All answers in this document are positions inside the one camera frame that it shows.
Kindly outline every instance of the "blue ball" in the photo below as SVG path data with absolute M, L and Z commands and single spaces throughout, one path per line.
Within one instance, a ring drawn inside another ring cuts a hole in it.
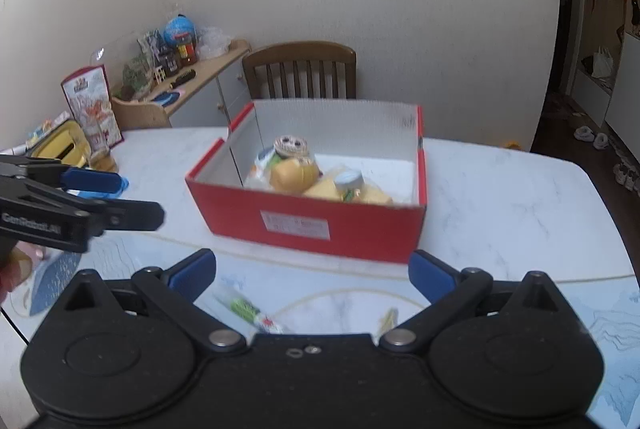
M 164 40 L 166 43 L 175 48 L 174 37 L 179 34 L 190 33 L 192 38 L 196 37 L 196 27 L 184 15 L 178 15 L 171 19 L 164 28 Z

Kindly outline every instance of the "cardboard box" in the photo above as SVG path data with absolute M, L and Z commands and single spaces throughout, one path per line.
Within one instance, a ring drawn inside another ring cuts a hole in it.
M 321 171 L 344 165 L 390 195 L 367 205 L 246 189 L 258 152 L 305 138 Z M 306 252 L 406 263 L 427 204 L 420 107 L 363 100 L 256 100 L 186 177 L 211 232 Z

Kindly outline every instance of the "wooden chair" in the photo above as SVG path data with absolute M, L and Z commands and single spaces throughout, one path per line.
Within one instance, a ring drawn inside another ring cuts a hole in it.
M 347 46 L 326 41 L 303 41 L 281 43 L 267 46 L 242 59 L 242 68 L 246 77 L 251 98 L 262 98 L 264 80 L 258 79 L 256 68 L 266 67 L 266 81 L 270 98 L 277 98 L 276 86 L 273 83 L 272 64 L 280 66 L 280 88 L 283 98 L 289 98 L 289 77 L 287 69 L 293 72 L 293 88 L 295 98 L 303 98 L 300 87 L 300 71 L 306 69 L 306 97 L 314 98 L 313 73 L 316 65 L 319 73 L 320 98 L 326 98 L 325 62 L 331 63 L 332 97 L 339 98 L 338 64 L 344 64 L 345 96 L 356 98 L 356 52 Z

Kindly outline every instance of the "white label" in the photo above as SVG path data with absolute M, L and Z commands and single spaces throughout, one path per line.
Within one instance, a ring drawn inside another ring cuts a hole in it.
M 262 221 L 269 232 L 281 234 L 313 237 L 329 241 L 329 223 L 324 219 L 303 218 L 302 216 L 289 216 L 277 212 L 260 211 Z

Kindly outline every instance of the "screw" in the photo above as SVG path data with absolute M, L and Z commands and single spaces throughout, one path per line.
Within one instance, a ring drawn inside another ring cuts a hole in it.
M 317 355 L 318 353 L 322 353 L 322 348 L 319 348 L 318 346 L 306 346 L 305 353 Z
M 209 333 L 209 342 L 220 348 L 234 346 L 242 340 L 242 335 L 234 330 L 216 330 Z
M 394 346 L 408 346 L 415 342 L 415 333 L 404 328 L 396 328 L 385 333 L 385 340 Z
M 289 348 L 285 351 L 285 354 L 292 359 L 301 359 L 305 355 L 300 348 Z

